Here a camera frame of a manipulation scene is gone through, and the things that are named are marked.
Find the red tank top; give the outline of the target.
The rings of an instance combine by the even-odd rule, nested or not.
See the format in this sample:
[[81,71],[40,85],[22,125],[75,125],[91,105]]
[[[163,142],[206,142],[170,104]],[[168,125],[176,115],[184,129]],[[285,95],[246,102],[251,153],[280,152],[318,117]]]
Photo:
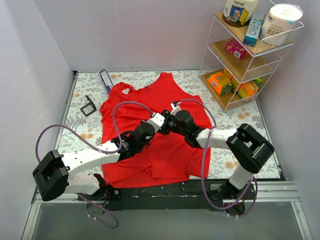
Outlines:
[[[201,106],[199,95],[183,91],[171,73],[162,72],[158,79],[147,87],[134,89],[128,83],[119,82],[109,92],[102,104],[102,143],[117,136],[112,115],[115,112],[116,125],[120,133],[134,130],[147,120],[151,111],[161,113],[170,110],[173,101],[185,100],[182,109],[190,112],[196,125],[211,128],[207,113]],[[187,181],[190,176],[201,175],[203,149],[190,147],[184,137],[176,133],[156,134],[151,145],[134,157],[115,163],[104,164],[102,168],[105,181],[114,188],[140,188]]]

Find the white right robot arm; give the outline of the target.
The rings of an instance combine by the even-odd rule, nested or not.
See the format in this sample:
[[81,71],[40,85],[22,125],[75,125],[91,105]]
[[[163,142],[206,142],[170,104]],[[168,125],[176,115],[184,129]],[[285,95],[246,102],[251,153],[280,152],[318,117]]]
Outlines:
[[163,135],[175,133],[184,137],[192,148],[218,148],[230,150],[239,166],[221,186],[217,193],[221,196],[237,199],[245,192],[245,185],[259,173],[267,160],[273,155],[274,146],[258,133],[251,125],[243,123],[229,130],[210,130],[195,124],[187,110],[171,113],[163,110],[164,123],[160,129]]

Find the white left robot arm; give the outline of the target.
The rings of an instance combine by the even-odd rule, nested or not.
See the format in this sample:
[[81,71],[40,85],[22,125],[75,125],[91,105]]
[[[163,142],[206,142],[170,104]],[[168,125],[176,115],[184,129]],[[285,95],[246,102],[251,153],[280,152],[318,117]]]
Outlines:
[[99,147],[60,154],[49,151],[33,170],[32,175],[44,202],[52,201],[64,193],[91,195],[95,200],[106,196],[106,183],[99,174],[84,171],[104,164],[117,163],[140,154],[150,145],[154,135],[162,130],[170,112],[155,113],[142,121],[134,130],[125,132]]

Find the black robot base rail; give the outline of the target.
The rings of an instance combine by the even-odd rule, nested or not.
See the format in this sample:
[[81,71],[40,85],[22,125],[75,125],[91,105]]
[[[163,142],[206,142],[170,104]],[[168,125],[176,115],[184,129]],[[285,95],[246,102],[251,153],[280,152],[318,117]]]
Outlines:
[[[226,184],[226,179],[204,181],[211,203],[220,208],[235,202],[243,192]],[[110,211],[214,210],[205,198],[200,180],[137,188],[115,188],[108,185],[96,199],[105,202]]]

